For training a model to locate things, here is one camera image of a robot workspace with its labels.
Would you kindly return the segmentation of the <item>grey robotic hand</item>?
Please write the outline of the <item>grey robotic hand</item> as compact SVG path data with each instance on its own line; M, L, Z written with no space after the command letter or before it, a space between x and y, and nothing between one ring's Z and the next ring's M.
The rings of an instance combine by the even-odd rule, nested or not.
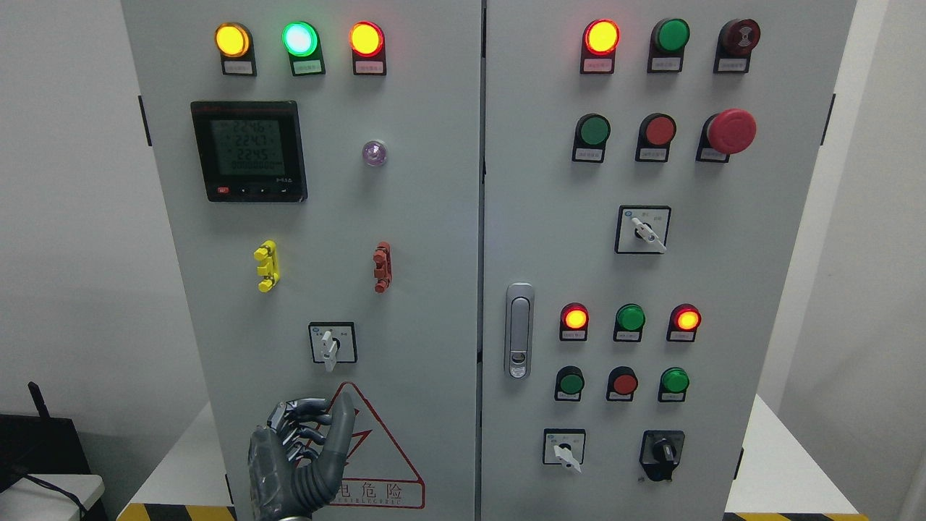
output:
M257 520L310 520L334 500L356 422L348 395L331 404L279 402L252 432L248 452L252 514Z

